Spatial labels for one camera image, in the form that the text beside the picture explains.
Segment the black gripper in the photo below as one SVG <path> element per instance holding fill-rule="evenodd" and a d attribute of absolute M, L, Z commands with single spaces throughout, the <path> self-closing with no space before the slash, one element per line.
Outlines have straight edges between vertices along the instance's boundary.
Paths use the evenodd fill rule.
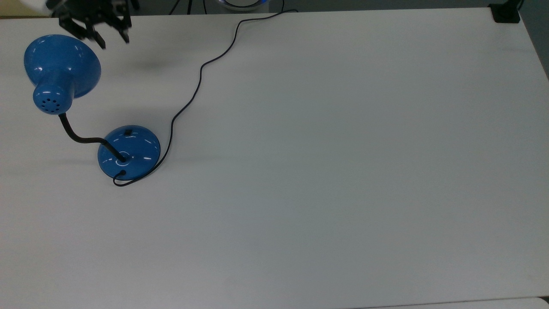
<path fill-rule="evenodd" d="M 130 8 L 140 10 L 139 0 L 48 0 L 46 8 L 58 17 L 59 25 L 79 40 L 89 39 L 106 49 L 106 43 L 90 23 L 81 26 L 78 21 L 106 22 L 129 44 L 132 26 Z"/>

